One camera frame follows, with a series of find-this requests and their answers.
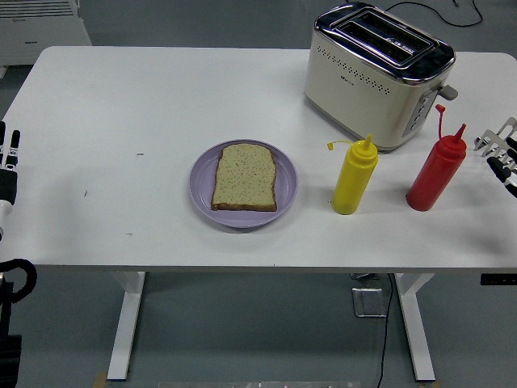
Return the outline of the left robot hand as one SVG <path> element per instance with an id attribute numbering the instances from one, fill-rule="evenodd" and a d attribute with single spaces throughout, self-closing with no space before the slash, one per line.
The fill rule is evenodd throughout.
<path id="1" fill-rule="evenodd" d="M 17 196 L 19 142 L 21 133 L 14 130 L 8 150 L 5 150 L 6 123 L 1 121 L 1 238 L 6 229 L 6 218 L 11 213 Z"/>

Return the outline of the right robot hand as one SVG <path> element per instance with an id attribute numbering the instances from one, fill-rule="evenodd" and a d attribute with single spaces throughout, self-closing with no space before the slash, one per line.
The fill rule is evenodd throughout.
<path id="1" fill-rule="evenodd" d="M 506 154 L 515 162 L 516 161 L 516 140 L 512 137 L 506 139 L 506 144 L 509 146 Z M 516 183 L 511 180 L 511 177 L 515 175 L 511 172 L 511 169 L 505 167 L 503 162 L 496 157 L 488 157 L 486 160 L 490 169 L 495 176 L 504 184 L 508 192 L 513 196 L 516 196 Z"/>

